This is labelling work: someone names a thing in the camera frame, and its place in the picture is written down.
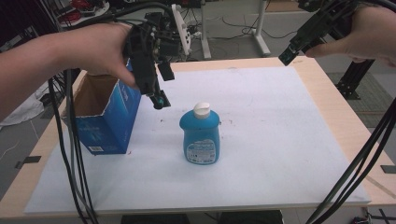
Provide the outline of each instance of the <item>blue bottle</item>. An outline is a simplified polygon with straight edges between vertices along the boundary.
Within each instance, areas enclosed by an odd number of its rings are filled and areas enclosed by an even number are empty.
[[[180,119],[184,130],[184,156],[195,164],[208,165],[219,159],[219,115],[209,103],[198,103]]]

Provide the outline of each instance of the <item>gray floor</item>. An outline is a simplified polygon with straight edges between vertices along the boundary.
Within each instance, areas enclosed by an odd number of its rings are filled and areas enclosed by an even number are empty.
[[[289,32],[296,31],[308,18],[309,13],[268,13],[265,16],[263,29],[271,36],[283,36]],[[192,15],[188,15],[186,20],[190,19],[194,23]],[[224,17],[228,23],[232,24],[251,24],[256,19],[254,15],[248,16],[231,16]],[[208,21],[208,37],[211,38],[209,46],[211,48],[212,60],[231,60],[240,58],[257,58],[260,52],[257,50],[256,44],[251,36],[243,36],[230,40],[213,39],[214,37],[232,37],[241,35],[241,27],[232,27],[222,22],[221,17],[212,18]],[[287,35],[283,38],[272,38],[267,33],[262,33],[263,38],[271,50],[271,57],[277,57],[289,44],[289,40],[293,35]],[[192,55],[190,60],[201,61],[203,53],[199,40],[192,43]],[[350,60],[344,56],[329,56],[318,59],[318,63],[325,72],[345,72],[349,66]],[[370,72],[378,80],[379,83],[389,92],[392,97],[396,96],[396,70],[388,68],[383,64],[375,63]],[[18,161],[22,161],[29,155],[35,146],[37,139],[43,133],[48,125],[48,119],[41,119],[39,116],[22,124],[9,126],[0,131],[0,156],[9,150],[2,160],[0,160],[0,199],[7,192],[10,183],[18,173],[18,169],[14,168]],[[389,139],[386,152],[389,154],[393,162],[396,162],[396,137],[395,134]],[[380,216],[379,208],[383,209],[385,214],[395,217],[396,207],[370,207],[369,211],[372,215]],[[305,223],[312,214],[313,209],[284,209],[282,210],[285,223]],[[337,211],[326,223],[351,223],[353,217],[364,217],[362,208],[348,207]],[[189,214],[192,224],[198,223],[216,223],[213,219],[203,213]],[[101,223],[120,223],[120,216],[100,217]],[[45,218],[45,219],[24,219],[24,220],[3,220],[0,224],[5,223],[81,223],[76,217],[69,218]],[[385,223],[382,220],[375,220],[373,223]]]

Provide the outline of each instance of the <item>open box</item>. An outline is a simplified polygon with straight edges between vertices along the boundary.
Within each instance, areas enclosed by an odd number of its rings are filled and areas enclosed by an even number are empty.
[[[81,80],[74,94],[76,123],[79,140],[91,154],[126,153],[140,98],[140,91],[110,75]]]

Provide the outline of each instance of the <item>carpet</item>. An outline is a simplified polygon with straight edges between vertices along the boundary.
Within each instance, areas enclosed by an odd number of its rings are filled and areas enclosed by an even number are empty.
[[[327,74],[332,83],[337,84],[344,73]],[[367,128],[375,128],[392,103],[393,98],[367,73],[356,89],[359,100],[346,100]]]

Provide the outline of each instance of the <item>bottle label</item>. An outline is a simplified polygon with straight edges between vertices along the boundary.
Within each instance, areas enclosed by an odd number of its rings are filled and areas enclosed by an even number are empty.
[[[191,162],[208,164],[216,160],[216,145],[210,139],[196,141],[187,146],[187,159]]]

